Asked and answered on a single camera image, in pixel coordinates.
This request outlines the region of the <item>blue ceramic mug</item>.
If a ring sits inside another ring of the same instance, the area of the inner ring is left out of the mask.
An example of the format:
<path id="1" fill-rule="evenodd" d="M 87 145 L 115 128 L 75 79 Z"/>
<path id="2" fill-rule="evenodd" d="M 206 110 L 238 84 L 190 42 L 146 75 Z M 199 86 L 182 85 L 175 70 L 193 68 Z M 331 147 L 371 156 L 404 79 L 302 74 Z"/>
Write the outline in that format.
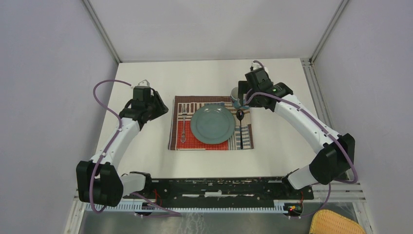
<path id="1" fill-rule="evenodd" d="M 234 107 L 236 110 L 239 110 L 239 109 L 248 110 L 248 109 L 249 109 L 249 106 L 242 106 L 242 105 L 240 104 L 240 99 L 239 99 L 239 97 L 238 97 L 238 87 L 234 87 L 234 88 L 231 90 L 230 100 L 231 100 L 231 103 L 232 103 L 233 107 Z"/>

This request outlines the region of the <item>black spoon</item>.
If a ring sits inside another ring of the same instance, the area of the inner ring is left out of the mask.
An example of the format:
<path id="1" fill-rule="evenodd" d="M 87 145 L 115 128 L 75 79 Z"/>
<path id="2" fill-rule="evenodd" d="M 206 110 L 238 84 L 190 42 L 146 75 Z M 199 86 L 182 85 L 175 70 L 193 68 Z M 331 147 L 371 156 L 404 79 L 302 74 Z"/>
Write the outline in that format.
<path id="1" fill-rule="evenodd" d="M 236 113 L 236 117 L 239 120 L 240 123 L 240 149 L 242 150 L 244 148 L 243 144 L 243 135 L 242 135 L 242 120 L 244 118 L 244 112 L 242 109 L 238 109 Z"/>

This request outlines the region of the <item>ornate silver fork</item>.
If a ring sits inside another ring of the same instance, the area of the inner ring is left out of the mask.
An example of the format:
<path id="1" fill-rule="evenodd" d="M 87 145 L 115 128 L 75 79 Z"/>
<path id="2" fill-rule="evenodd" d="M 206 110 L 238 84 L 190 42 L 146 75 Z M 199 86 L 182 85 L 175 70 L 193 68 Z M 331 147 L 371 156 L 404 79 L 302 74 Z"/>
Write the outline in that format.
<path id="1" fill-rule="evenodd" d="M 183 104 L 183 108 L 182 108 L 182 120 L 183 120 L 183 125 L 182 125 L 182 132 L 181 132 L 181 138 L 180 141 L 181 143 L 185 143 L 186 141 L 186 118 L 188 115 L 188 110 L 187 110 L 187 104 L 184 103 Z"/>

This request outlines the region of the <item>striped patchwork placemat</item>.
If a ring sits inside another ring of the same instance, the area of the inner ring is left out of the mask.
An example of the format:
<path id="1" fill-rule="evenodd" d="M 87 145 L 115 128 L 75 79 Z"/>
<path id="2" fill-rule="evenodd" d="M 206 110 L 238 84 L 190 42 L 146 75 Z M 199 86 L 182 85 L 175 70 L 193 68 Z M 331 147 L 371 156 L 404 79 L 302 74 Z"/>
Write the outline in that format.
<path id="1" fill-rule="evenodd" d="M 250 111 L 242 120 L 236 113 L 229 96 L 176 96 L 168 149 L 253 149 Z"/>

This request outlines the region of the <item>teal ceramic plate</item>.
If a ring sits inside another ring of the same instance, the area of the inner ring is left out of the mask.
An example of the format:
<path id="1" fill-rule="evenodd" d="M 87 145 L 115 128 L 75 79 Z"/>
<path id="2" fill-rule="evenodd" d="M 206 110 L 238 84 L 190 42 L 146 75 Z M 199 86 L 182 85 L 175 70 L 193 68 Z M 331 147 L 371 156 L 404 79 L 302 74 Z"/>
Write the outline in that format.
<path id="1" fill-rule="evenodd" d="M 208 145 L 221 144 L 235 132 L 235 118 L 224 106 L 207 104 L 191 117 L 190 130 L 194 137 Z"/>

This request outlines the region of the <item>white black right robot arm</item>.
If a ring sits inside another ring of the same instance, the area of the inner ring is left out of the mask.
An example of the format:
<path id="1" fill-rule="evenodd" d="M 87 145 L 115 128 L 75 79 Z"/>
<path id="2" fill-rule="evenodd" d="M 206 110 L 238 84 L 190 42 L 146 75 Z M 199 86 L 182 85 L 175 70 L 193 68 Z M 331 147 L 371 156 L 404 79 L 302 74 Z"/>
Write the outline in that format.
<path id="1" fill-rule="evenodd" d="M 355 139 L 350 134 L 340 134 L 316 118 L 282 82 L 274 84 L 263 67 L 250 68 L 245 81 L 238 83 L 240 104 L 250 108 L 265 108 L 284 118 L 312 147 L 316 156 L 312 162 L 290 172 L 282 182 L 282 195 L 294 199 L 301 189 L 313 185 L 327 185 L 354 167 Z"/>

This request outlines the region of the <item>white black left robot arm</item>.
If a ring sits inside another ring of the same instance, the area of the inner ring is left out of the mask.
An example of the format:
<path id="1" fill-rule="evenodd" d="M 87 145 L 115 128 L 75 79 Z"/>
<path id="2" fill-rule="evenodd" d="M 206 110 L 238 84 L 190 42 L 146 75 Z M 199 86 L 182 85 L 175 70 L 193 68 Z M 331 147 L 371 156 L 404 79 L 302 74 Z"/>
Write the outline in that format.
<path id="1" fill-rule="evenodd" d="M 119 114 L 118 124 L 106 144 L 88 161 L 76 166 L 77 191 L 80 201 L 91 206 L 115 207 L 133 192 L 141 198 L 152 195 L 150 174 L 130 172 L 121 176 L 119 163 L 132 140 L 143 126 L 168 112 L 159 93 L 149 86 L 135 86 L 130 99 Z"/>

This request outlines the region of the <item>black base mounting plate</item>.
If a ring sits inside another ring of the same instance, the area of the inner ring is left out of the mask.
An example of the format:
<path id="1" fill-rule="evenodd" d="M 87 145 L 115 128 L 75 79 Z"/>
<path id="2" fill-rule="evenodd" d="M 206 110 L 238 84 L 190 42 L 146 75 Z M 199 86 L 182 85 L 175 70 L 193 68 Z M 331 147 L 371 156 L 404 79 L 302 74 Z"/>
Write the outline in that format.
<path id="1" fill-rule="evenodd" d="M 313 200 L 306 186 L 288 189 L 281 177 L 154 178 L 139 194 L 164 208 L 271 208 L 274 200 Z"/>

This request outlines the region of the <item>yellow woven basket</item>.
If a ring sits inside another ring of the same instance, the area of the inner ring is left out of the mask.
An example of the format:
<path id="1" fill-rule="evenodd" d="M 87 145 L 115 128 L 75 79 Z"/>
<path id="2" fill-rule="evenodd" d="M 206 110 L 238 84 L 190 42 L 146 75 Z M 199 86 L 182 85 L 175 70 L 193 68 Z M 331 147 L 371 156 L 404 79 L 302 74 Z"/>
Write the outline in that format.
<path id="1" fill-rule="evenodd" d="M 312 219 L 310 234 L 365 234 L 364 229 L 352 221 L 331 210 L 317 211 Z"/>

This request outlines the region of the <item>aluminium frame rails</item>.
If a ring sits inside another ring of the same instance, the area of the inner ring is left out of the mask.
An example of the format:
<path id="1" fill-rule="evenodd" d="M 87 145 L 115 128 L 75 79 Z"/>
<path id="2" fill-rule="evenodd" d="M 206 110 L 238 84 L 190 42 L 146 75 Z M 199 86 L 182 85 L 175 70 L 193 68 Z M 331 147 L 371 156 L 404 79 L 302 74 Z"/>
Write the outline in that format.
<path id="1" fill-rule="evenodd" d="M 175 69 L 174 65 L 176 66 L 189 66 L 189 69 L 194 72 L 199 69 L 200 72 L 202 72 L 202 76 L 199 75 L 199 77 L 208 77 L 208 76 L 218 76 L 220 77 L 224 76 L 221 75 L 223 72 L 218 71 L 218 65 L 219 63 L 223 63 L 224 67 L 226 64 L 228 67 L 231 67 L 233 69 L 240 69 L 241 65 L 247 65 L 248 61 L 245 59 L 242 60 L 211 60 L 211 61 L 177 61 L 177 62 L 143 62 L 143 63 L 138 63 L 138 62 L 129 62 L 129 63 L 121 63 L 118 68 L 118 73 L 120 75 L 127 75 L 126 78 L 131 78 L 129 73 L 132 72 L 132 67 L 137 69 L 137 66 L 143 66 L 143 65 L 159 65 L 162 66 L 162 69 L 165 69 L 170 71 L 172 73 L 173 68 Z M 311 104 L 311 110 L 317 111 L 317 115 L 320 117 L 321 121 L 326 122 L 328 125 L 331 125 L 330 118 L 327 114 L 325 104 L 323 104 L 323 100 L 321 97 L 321 93 L 319 90 L 319 84 L 316 78 L 316 73 L 314 66 L 312 62 L 310 61 L 309 58 L 301 58 L 300 63 L 303 67 L 303 75 L 300 75 L 298 77 L 298 65 L 297 65 L 298 60 L 297 59 L 267 59 L 266 63 L 270 63 L 271 66 L 275 67 L 276 69 L 280 69 L 280 71 L 283 72 L 283 74 L 288 73 L 289 69 L 292 69 L 292 72 L 294 73 L 294 77 L 291 78 L 291 81 L 293 81 L 294 84 L 297 82 L 304 82 L 304 75 L 306 82 L 308 83 L 308 87 L 300 88 L 299 90 L 304 90 L 304 94 L 306 97 L 309 97 L 311 95 L 313 102 L 315 104 Z M 327 185 L 313 185 L 310 187 L 313 191 L 314 199 L 313 200 L 303 200 L 303 204 L 307 204 L 309 206 L 314 206 L 314 205 L 320 205 L 322 206 L 322 203 L 325 201 L 328 195 L 328 186 Z M 125 198 L 121 200 L 123 201 L 132 201 L 132 200 L 138 200 L 138 201 L 143 201 L 143 199 L 132 199 L 132 198 Z M 372 231 L 370 221 L 368 218 L 368 215 L 366 213 L 366 207 L 367 205 L 365 204 L 366 198 L 363 193 L 362 187 L 360 183 L 356 184 L 345 184 L 345 183 L 340 183 L 340 182 L 331 182 L 331 191 L 330 191 L 330 196 L 323 209 L 330 209 L 330 210 L 335 210 L 336 213 L 340 213 L 342 216 L 346 216 L 348 219 L 354 219 L 356 223 L 361 225 L 361 227 L 366 231 L 367 234 L 373 234 L 374 232 Z M 283 203 L 284 204 L 284 209 L 287 210 L 289 206 L 298 204 L 299 201 L 297 200 L 274 200 L 274 203 Z M 67 224 L 64 230 L 64 234 L 80 234 L 82 228 L 86 227 L 85 226 L 85 220 L 84 215 L 90 215 L 92 214 L 92 209 L 89 204 L 81 202 L 78 198 L 77 195 L 74 198 L 72 207 L 71 207 L 71 216 L 67 220 Z M 120 216 L 117 215 L 134 215 L 137 218 L 140 216 L 138 213 L 135 212 L 109 212 L 103 213 L 104 215 L 111 215 L 111 221 L 105 224 L 102 224 L 100 227 L 102 228 L 115 228 L 115 221 L 113 220 L 119 220 L 122 221 Z M 150 216 L 143 216 L 149 213 L 142 213 L 141 218 L 142 219 L 150 219 Z M 199 218 L 193 222 L 196 223 L 189 223 L 187 224 L 186 227 L 190 227 L 190 224 L 192 226 L 195 225 L 196 228 L 207 228 L 207 224 L 203 224 L 203 220 L 205 218 L 218 218 L 219 215 L 229 218 L 234 218 L 236 215 L 240 214 L 245 214 L 249 216 L 258 216 L 258 215 L 266 215 L 266 216 L 271 216 L 272 214 L 264 214 L 264 213 L 180 213 L 183 215 L 183 218 L 188 222 L 190 218 Z M 292 219 L 292 220 L 304 220 L 302 223 L 297 223 L 298 221 L 293 222 L 293 226 L 296 225 L 297 227 L 299 224 L 303 224 L 304 222 L 308 223 L 307 219 L 308 218 L 302 218 L 295 216 L 295 218 L 288 218 L 288 214 L 276 214 L 276 215 L 283 215 L 286 218 L 283 218 L 283 220 L 287 219 Z"/>

